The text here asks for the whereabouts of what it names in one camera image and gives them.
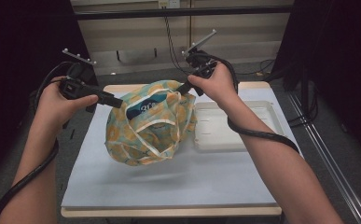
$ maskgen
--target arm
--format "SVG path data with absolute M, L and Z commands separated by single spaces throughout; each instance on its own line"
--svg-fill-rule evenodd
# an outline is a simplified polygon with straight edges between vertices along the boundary
M 97 101 L 96 95 L 66 100 L 59 92 L 59 82 L 48 85 L 41 95 L 13 185 L 48 156 L 62 125 L 78 109 Z M 57 223 L 54 161 L 14 196 L 3 210 L 0 223 Z
M 188 80 L 215 100 L 237 126 L 273 133 L 235 92 L 225 65 L 218 64 L 209 79 L 189 76 Z M 262 180 L 290 223 L 342 223 L 311 167 L 297 152 L 270 140 L 243 134 L 241 138 Z

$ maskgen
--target fabric bag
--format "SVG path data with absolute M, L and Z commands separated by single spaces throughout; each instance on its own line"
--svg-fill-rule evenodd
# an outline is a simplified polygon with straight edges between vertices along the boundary
M 175 91 L 180 85 L 162 80 L 121 97 L 106 124 L 105 145 L 114 160 L 137 166 L 173 157 L 197 121 L 195 96 Z

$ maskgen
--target plastic tray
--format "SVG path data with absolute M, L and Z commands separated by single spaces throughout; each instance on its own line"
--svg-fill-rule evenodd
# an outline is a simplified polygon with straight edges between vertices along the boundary
M 276 133 L 284 135 L 272 103 L 268 101 L 244 101 L 252 111 Z M 229 128 L 227 115 L 216 102 L 195 104 L 198 123 L 195 128 L 196 149 L 201 152 L 245 151 L 241 137 Z

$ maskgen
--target forearm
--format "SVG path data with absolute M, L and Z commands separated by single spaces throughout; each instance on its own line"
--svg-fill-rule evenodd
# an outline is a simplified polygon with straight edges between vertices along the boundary
M 13 185 L 46 159 L 56 133 L 35 118 Z M 0 223 L 56 223 L 55 161 L 14 196 L 3 210 Z
M 237 126 L 272 133 L 239 97 L 222 101 L 220 107 Z M 242 134 L 241 138 L 261 178 L 290 222 L 340 223 L 312 169 L 296 151 L 271 140 Z

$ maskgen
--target hand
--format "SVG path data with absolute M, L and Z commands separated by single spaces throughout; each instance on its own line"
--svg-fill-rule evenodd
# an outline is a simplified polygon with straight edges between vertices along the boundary
M 97 95 L 89 95 L 75 100 L 67 100 L 59 91 L 60 82 L 49 84 L 41 94 L 35 119 L 40 120 L 42 127 L 52 127 L 58 133 L 64 123 L 69 120 L 78 109 L 93 105 L 98 101 Z
M 209 79 L 190 75 L 188 76 L 188 81 L 194 86 L 201 88 L 207 96 L 219 105 L 229 98 L 238 98 L 238 94 L 233 87 L 231 73 L 223 63 L 217 64 L 215 71 Z

